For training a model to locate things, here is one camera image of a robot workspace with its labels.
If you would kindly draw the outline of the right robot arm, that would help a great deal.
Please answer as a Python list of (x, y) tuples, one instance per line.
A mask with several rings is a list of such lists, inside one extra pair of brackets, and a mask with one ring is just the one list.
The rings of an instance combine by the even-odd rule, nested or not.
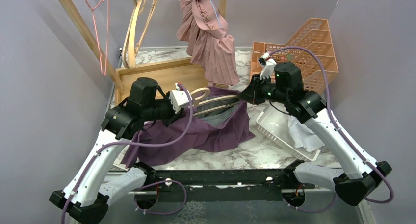
[(275, 83), (261, 80), (259, 74), (238, 94), (241, 100), (258, 105), (265, 101), (283, 104), (289, 115), (309, 128), (340, 163), (340, 169), (293, 162), (285, 169), (283, 182), (289, 188), (307, 183), (334, 191), (351, 206), (357, 206), (374, 191), (392, 168), (364, 155), (364, 150), (336, 128), (337, 120), (326, 101), (315, 91), (304, 89), (300, 69), (291, 62), (274, 65)]

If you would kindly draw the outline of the pink pleated skirt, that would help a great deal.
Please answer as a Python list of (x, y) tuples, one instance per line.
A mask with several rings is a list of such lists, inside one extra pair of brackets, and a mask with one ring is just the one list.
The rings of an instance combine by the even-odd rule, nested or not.
[(209, 0), (179, 0), (179, 5), (183, 20), (177, 38), (188, 43), (186, 52), (191, 63), (202, 66), (205, 79), (212, 84), (239, 83), (234, 38), (220, 11), (216, 8), (221, 28)]

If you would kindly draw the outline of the white laundry basket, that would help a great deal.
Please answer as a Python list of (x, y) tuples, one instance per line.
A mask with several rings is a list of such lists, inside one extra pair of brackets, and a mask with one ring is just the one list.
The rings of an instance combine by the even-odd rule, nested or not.
[(295, 158), (306, 162), (317, 160), (321, 150), (307, 152), (305, 148), (295, 147), (295, 141), (289, 133), (289, 116), (279, 112), (279, 110), (285, 112), (286, 109), (283, 104), (274, 103), (273, 106), (267, 104), (256, 118), (257, 130)]

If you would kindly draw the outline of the white garment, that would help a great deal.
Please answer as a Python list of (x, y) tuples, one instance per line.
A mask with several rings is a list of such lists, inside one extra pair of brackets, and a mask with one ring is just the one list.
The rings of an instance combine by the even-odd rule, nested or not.
[(294, 116), (288, 119), (288, 133), (294, 141), (293, 147), (313, 152), (324, 146), (319, 137), (304, 124), (301, 124)]

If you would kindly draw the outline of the blue wire hanger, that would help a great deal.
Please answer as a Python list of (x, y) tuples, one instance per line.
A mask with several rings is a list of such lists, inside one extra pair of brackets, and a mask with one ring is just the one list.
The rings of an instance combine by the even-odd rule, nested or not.
[(218, 16), (216, 7), (215, 7), (214, 3), (212, 2), (212, 0), (209, 0), (209, 2), (210, 2), (211, 6), (212, 6), (212, 8), (214, 10), (214, 14), (215, 14), (216, 20), (218, 22), (218, 26), (219, 26), (219, 28), (221, 28), (222, 26), (221, 26), (221, 22), (220, 22), (220, 19), (219, 19), (219, 16)]

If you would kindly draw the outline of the wooden clothes rack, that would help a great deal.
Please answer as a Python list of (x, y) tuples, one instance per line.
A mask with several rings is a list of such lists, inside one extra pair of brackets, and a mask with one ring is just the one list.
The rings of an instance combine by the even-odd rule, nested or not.
[[(90, 49), (100, 63), (103, 75), (111, 78), (115, 84), (115, 103), (120, 103), (130, 92), (132, 83), (139, 77), (156, 79), (162, 88), (167, 88), (179, 81), (189, 89), (195, 90), (206, 87), (208, 81), (204, 78), (204, 70), (200, 65), (192, 64), (191, 59), (179, 58), (161, 62), (139, 65), (136, 63), (143, 36), (135, 40), (137, 18), (142, 14), (147, 0), (133, 0), (134, 8), (128, 25), (125, 42), (122, 47), (121, 59), (123, 67), (114, 69), (107, 59), (107, 52), (100, 47), (98, 33), (91, 32), (72, 0), (58, 0)], [(159, 0), (153, 0), (151, 9), (144, 26), (147, 32), (149, 23)]]

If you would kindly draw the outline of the purple garment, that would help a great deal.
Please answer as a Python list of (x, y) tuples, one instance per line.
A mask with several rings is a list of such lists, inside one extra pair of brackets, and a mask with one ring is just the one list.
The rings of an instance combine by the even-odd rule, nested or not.
[(184, 118), (169, 126), (164, 126), (162, 121), (146, 122), (145, 130), (135, 134), (132, 141), (149, 146), (128, 146), (120, 163), (126, 168), (132, 167), (137, 160), (149, 166), (164, 165), (190, 149), (223, 152), (255, 137), (249, 129), (247, 102), (243, 100), (237, 111), (226, 119), (193, 116), (189, 122), (189, 111), (185, 113)]

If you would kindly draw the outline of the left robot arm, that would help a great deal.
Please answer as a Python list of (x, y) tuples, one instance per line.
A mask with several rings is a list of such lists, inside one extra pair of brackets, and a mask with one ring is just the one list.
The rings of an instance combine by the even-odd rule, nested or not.
[(193, 110), (192, 95), (181, 83), (157, 99), (156, 94), (161, 92), (154, 79), (138, 78), (130, 94), (107, 111), (95, 144), (76, 176), (63, 190), (50, 196), (50, 202), (62, 211), (61, 223), (65, 223), (66, 216), (71, 216), (83, 224), (97, 224), (110, 205), (129, 191), (152, 188), (154, 176), (138, 168), (130, 169), (109, 188), (104, 188), (102, 183), (126, 146), (144, 146), (134, 138), (143, 130), (145, 122), (161, 121), (169, 125), (181, 118), (185, 109)]

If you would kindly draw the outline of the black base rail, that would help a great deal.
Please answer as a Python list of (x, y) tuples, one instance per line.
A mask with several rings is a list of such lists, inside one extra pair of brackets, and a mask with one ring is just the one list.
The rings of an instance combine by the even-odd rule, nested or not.
[(135, 190), (136, 203), (151, 208), (159, 203), (286, 201), (299, 207), (306, 200), (305, 190), (315, 186), (299, 183), (292, 167), (284, 169), (240, 170), (155, 170), (134, 164), (147, 176), (145, 188)]

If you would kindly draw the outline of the orange plastic file organizer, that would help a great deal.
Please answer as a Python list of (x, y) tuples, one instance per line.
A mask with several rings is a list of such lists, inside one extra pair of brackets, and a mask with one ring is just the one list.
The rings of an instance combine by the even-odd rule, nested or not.
[[(259, 74), (262, 70), (258, 59), (266, 52), (272, 52), (280, 48), (298, 46), (313, 52), (321, 62), (328, 82), (331, 82), (338, 74), (338, 66), (335, 58), (333, 42), (327, 19), (310, 18), (285, 44), (273, 44), (254, 42), (251, 55), (251, 73)], [(303, 50), (283, 50), (272, 55), (276, 63), (292, 62), (300, 68), (304, 88), (318, 93), (323, 93), (325, 83), (318, 63)]]

